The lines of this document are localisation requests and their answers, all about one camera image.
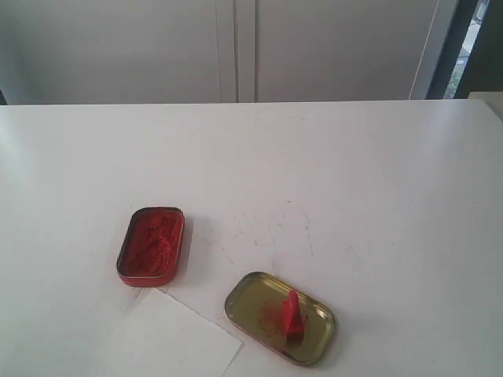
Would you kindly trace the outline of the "red ink pad tin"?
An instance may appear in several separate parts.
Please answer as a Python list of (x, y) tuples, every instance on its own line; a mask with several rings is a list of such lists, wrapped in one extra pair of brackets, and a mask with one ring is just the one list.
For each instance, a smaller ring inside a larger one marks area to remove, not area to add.
[(185, 216), (177, 207), (136, 210), (120, 249), (116, 271), (130, 287), (161, 287), (177, 274)]

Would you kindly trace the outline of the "red stamp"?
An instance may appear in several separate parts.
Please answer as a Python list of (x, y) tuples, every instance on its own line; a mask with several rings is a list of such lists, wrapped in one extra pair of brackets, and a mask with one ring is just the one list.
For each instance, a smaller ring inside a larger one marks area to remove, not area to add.
[(299, 297), (294, 290), (290, 290), (287, 299), (282, 302), (281, 319), (286, 341), (301, 342), (305, 327), (300, 312)]

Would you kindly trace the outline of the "gold tin lid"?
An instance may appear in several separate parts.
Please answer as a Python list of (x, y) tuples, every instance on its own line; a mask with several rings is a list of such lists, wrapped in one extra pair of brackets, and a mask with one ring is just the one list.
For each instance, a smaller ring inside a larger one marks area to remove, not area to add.
[[(290, 290), (299, 297), (305, 327), (301, 342), (287, 342), (283, 332), (281, 307)], [(339, 330), (328, 306), (265, 272), (245, 275), (228, 294), (224, 312), (243, 333), (298, 366), (322, 359)]]

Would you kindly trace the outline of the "white paper sheet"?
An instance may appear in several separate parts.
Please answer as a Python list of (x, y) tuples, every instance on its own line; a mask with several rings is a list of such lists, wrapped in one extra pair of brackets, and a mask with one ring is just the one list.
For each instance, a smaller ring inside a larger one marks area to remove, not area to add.
[(114, 376), (221, 376), (241, 341), (152, 289), (102, 343)]

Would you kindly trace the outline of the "white cabinet doors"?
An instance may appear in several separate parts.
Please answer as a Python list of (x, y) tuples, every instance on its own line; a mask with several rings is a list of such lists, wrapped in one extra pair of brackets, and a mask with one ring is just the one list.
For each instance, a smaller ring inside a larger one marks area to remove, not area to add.
[(9, 104), (423, 99), (454, 1), (4, 1)]

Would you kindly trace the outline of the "dark window frame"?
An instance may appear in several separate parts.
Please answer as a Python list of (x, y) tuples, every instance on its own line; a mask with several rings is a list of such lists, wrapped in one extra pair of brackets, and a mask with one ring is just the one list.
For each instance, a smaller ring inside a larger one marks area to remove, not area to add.
[(459, 1), (427, 91), (427, 99), (444, 98), (469, 22), (477, 5), (483, 3), (486, 4), (486, 11), (481, 27), (453, 97), (466, 99), (472, 92), (502, 91), (502, 1)]

